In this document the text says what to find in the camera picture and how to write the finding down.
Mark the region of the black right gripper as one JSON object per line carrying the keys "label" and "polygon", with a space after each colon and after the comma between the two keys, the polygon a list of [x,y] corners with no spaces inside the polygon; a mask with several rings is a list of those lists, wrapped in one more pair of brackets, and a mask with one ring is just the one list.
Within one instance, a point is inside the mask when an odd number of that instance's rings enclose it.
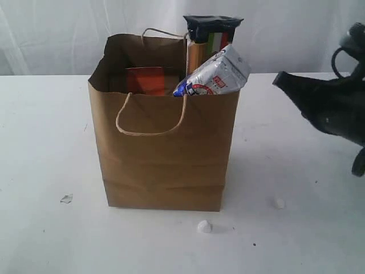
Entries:
{"label": "black right gripper", "polygon": [[[336,66],[339,53],[358,61],[348,76]],[[364,175],[364,24],[354,23],[331,57],[331,68],[338,79],[322,80],[281,71],[273,85],[282,90],[303,114],[318,114],[317,129],[343,137],[362,148],[351,173]]]}

